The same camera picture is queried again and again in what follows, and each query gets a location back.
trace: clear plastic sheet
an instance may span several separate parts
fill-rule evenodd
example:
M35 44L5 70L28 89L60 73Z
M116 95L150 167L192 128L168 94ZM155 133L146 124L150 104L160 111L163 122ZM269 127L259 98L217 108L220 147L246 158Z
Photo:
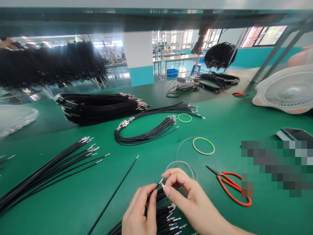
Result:
M38 111L22 105L0 105L0 140L36 120Z

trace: red-handled scissors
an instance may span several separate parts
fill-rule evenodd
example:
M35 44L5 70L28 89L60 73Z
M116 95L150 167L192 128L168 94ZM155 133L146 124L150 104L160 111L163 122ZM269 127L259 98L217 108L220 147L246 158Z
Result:
M241 176L236 174L236 173L233 173L233 172L222 172L222 173L219 173L215 170L213 170L211 167L207 166L207 168L209 168L211 171L213 171L215 174L217 174L217 178L219 180L219 182L221 183L222 187L224 188L225 192L228 194L228 196L230 196L231 199L233 199L235 202L237 202L239 205L242 205L242 206L245 206L245 207L250 207L252 205L252 200L251 198L247 197L248 199L248 202L247 203L243 203L243 202L240 202L238 201L236 198L234 198L233 195L231 195L231 193L228 191L228 189L225 187L224 183L228 184L229 186L232 186L234 189L238 190L239 192L241 192L241 187L239 185L237 185L234 181L232 181L230 178L228 178L226 175L234 175L238 178L241 179Z
M238 92L235 92L235 93L233 93L232 95L234 95L234 96L236 96L236 97L245 97L245 96L247 96L246 94L238 93Z

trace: fingernail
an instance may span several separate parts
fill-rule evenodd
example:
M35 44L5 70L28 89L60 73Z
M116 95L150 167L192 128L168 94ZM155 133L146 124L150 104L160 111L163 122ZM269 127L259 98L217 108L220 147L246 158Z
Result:
M163 187L163 191L164 191L164 193L165 193L166 196L169 196L170 193L171 193L171 187L169 187L169 186L164 186L164 187Z

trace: blue crate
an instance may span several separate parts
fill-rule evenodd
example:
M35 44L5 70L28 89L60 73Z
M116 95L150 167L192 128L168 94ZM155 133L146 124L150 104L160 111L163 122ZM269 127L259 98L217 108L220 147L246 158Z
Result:
M177 69L167 69L167 75L169 77L177 77L178 76L178 70Z

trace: white fan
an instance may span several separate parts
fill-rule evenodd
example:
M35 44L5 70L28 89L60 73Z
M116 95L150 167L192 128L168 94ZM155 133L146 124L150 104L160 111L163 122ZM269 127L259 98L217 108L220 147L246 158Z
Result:
M313 108L313 64L280 70L256 87L252 102L258 106L301 114Z

